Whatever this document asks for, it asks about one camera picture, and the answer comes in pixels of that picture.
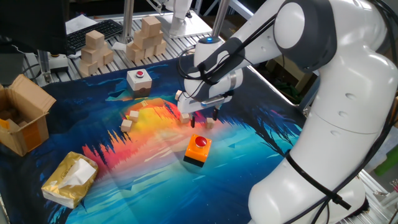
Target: yellow tissue box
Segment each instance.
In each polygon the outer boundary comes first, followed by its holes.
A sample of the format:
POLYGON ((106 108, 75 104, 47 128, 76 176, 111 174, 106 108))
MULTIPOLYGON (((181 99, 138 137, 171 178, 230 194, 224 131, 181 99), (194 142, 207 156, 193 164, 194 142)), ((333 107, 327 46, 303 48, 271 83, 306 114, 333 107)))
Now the yellow tissue box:
POLYGON ((43 197, 68 208, 76 208, 98 173, 91 159, 69 152, 42 187, 43 197))

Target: keyboard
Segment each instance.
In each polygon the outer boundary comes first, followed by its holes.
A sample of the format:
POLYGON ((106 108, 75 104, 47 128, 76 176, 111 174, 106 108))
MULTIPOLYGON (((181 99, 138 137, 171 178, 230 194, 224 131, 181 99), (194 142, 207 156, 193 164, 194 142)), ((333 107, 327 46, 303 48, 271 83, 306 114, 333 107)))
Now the keyboard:
POLYGON ((123 31, 123 26, 111 19, 108 19, 99 22, 95 25, 68 34, 67 35, 68 55, 75 54, 77 51, 82 49, 86 45, 86 34, 93 30, 97 30, 98 32, 104 34, 105 40, 108 40, 118 34, 121 34, 123 31))

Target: open cardboard box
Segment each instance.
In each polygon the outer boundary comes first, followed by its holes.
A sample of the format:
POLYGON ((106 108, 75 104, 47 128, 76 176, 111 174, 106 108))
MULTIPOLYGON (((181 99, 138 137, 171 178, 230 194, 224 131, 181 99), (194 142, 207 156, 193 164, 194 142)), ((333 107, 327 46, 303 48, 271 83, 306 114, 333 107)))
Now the open cardboard box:
POLYGON ((0 142, 20 156, 41 145, 49 138, 45 115, 54 103, 52 96, 24 75, 9 88, 0 85, 0 112, 15 108, 19 119, 26 122, 22 127, 12 121, 9 128, 0 125, 0 142))

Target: colorful mat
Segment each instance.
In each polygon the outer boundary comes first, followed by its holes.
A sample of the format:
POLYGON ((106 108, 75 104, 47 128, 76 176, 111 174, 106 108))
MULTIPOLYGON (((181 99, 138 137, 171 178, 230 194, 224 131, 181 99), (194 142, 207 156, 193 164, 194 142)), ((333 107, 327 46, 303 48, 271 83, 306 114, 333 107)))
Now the colorful mat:
POLYGON ((195 113, 195 128, 181 124, 176 62, 144 67, 153 79, 148 98, 130 97, 127 70, 46 86, 57 99, 47 117, 50 139, 25 157, 0 146, 0 192, 11 223, 247 223, 251 187, 292 148, 305 118, 245 69, 214 129, 205 128, 212 109, 195 113), (139 110, 139 122, 124 134, 130 110, 139 110), (193 133, 213 140, 203 168, 183 161, 193 133), (70 151, 99 165, 74 210, 40 190, 70 151))

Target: small wooden cube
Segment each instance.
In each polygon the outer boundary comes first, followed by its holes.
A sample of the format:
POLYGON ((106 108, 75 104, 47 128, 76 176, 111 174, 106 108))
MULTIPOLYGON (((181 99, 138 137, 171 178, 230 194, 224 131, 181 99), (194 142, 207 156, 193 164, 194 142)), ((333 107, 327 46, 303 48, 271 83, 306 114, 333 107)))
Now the small wooden cube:
POLYGON ((98 62, 100 65, 99 67, 103 66, 103 62, 101 60, 104 59, 104 54, 108 52, 108 43, 104 43, 102 48, 93 50, 89 47, 83 47, 81 50, 81 59, 88 62, 88 63, 94 63, 98 62))
POLYGON ((107 65, 109 63, 113 62, 113 51, 109 50, 107 53, 104 55, 104 64, 107 65))
POLYGON ((206 128, 208 128, 208 129, 213 128, 215 123, 216 123, 216 121, 213 120, 213 118, 207 118, 206 119, 206 128))
POLYGON ((161 55, 166 52, 166 41, 162 40, 161 44, 155 46, 154 55, 161 55))
POLYGON ((5 121, 12 119, 12 114, 9 111, 0 111, 0 119, 5 121))
POLYGON ((98 32, 97 30, 93 30, 86 34, 86 46, 93 50, 102 48, 104 46, 104 41, 104 34, 98 32))
POLYGON ((159 31, 159 33, 153 37, 154 38, 154 46, 162 44, 163 40, 163 32, 159 31))
POLYGON ((23 127, 26 126, 26 125, 27 125, 27 122, 26 122, 26 121, 23 121, 23 122, 21 122, 21 123, 18 124, 18 126, 20 126, 21 128, 23 128, 23 127))
POLYGON ((155 37, 146 37, 141 30, 134 32, 134 44, 141 50, 153 47, 155 45, 154 40, 155 37))
POLYGON ((155 52, 155 46, 145 49, 144 58, 154 56, 154 52, 155 52))
POLYGON ((88 77, 88 76, 96 73, 97 69, 98 69, 98 63, 97 62, 89 63, 89 62, 86 62, 84 60, 80 60, 79 71, 80 71, 80 74, 83 77, 88 77))
POLYGON ((9 125, 10 125, 10 131, 18 131, 19 130, 19 126, 18 126, 18 124, 16 124, 15 122, 13 122, 13 120, 11 120, 11 119, 7 119, 7 122, 9 123, 9 125))
POLYGON ((142 19, 142 32, 146 37, 153 37, 157 35, 162 28, 162 24, 154 16, 148 16, 142 19))
POLYGON ((141 50, 137 45, 133 44, 132 42, 130 44, 127 44, 126 56, 129 60, 132 60, 133 62, 138 62, 144 59, 144 55, 145 50, 141 50))
POLYGON ((122 122, 121 130, 123 132, 130 132, 132 126, 132 121, 124 119, 122 122))
POLYGON ((181 114, 180 115, 180 121, 181 121, 181 123, 183 123, 183 124, 187 124, 187 123, 189 123, 189 121, 190 121, 190 116, 189 116, 189 114, 181 114))
POLYGON ((181 94, 182 94, 182 91, 181 91, 181 90, 177 91, 177 92, 175 93, 175 100, 178 101, 178 99, 180 98, 181 94))
POLYGON ((129 120, 136 123, 138 122, 138 116, 139 116, 138 111, 130 111, 129 120))

